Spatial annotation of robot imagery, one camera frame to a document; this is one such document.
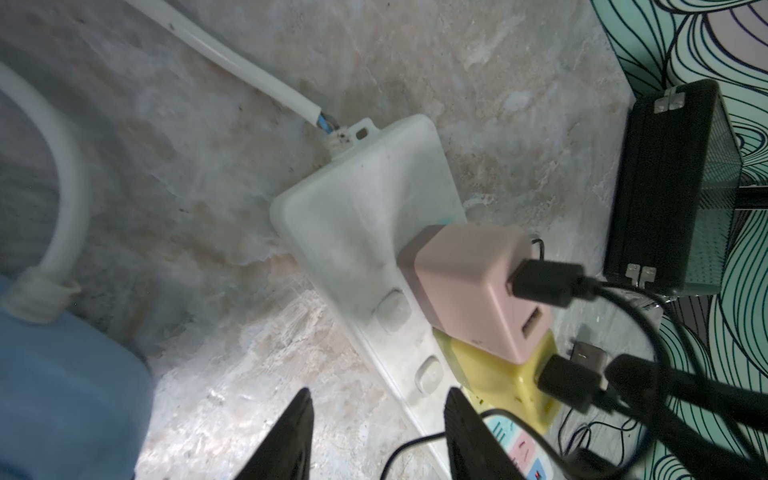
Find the exposed wire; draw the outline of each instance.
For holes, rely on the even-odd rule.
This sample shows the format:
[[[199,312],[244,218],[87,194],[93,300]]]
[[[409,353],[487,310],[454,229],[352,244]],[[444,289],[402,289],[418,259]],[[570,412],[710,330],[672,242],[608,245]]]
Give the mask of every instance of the exposed wire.
[[[317,118],[317,126],[320,127],[324,132],[326,132],[328,135],[333,133],[333,126],[326,120],[325,115],[322,113]]]

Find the teal wavy pattern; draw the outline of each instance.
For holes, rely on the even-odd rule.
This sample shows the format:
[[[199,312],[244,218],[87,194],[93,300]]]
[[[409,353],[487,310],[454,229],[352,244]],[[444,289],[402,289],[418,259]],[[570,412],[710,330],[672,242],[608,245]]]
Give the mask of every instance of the teal wavy pattern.
[[[768,0],[592,0],[637,96],[713,78],[748,183],[768,184]]]
[[[718,382],[744,389],[768,392],[768,210],[754,211],[733,246],[728,259],[724,287],[709,302],[707,340],[687,329],[707,376]],[[672,366],[693,372],[672,322],[664,317],[659,330],[670,354]],[[741,447],[722,421],[711,412],[679,399],[669,407],[692,429],[710,442],[735,452]],[[753,429],[746,434],[758,452],[768,458],[768,436]],[[646,480],[677,480],[690,474],[664,445],[657,443],[644,465]]]

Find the black box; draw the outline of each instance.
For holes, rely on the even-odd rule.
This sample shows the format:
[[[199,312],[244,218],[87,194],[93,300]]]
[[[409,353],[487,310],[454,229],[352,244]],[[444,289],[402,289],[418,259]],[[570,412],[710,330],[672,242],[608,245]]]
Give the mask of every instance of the black box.
[[[741,166],[716,81],[640,98],[624,140],[606,278],[667,296],[720,292]]]

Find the metal hinge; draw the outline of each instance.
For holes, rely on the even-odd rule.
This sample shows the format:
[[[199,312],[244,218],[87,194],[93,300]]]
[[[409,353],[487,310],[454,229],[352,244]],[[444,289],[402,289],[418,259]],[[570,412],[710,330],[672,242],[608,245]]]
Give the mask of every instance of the metal hinge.
[[[656,280],[656,267],[644,266],[641,270],[640,265],[628,263],[627,272],[624,275],[632,280],[632,286],[645,288],[646,283],[653,283]]]
[[[685,92],[677,91],[677,87],[668,88],[664,96],[654,102],[654,113],[660,114],[667,110],[677,110],[685,105]]]

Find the pink power adapter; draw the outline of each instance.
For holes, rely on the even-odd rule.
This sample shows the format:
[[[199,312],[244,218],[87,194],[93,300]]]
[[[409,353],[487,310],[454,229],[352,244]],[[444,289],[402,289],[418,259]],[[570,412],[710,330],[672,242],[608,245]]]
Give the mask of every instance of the pink power adapter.
[[[531,252],[519,227],[431,225],[397,264],[432,326],[521,364],[552,324],[548,306],[508,292],[509,277]]]

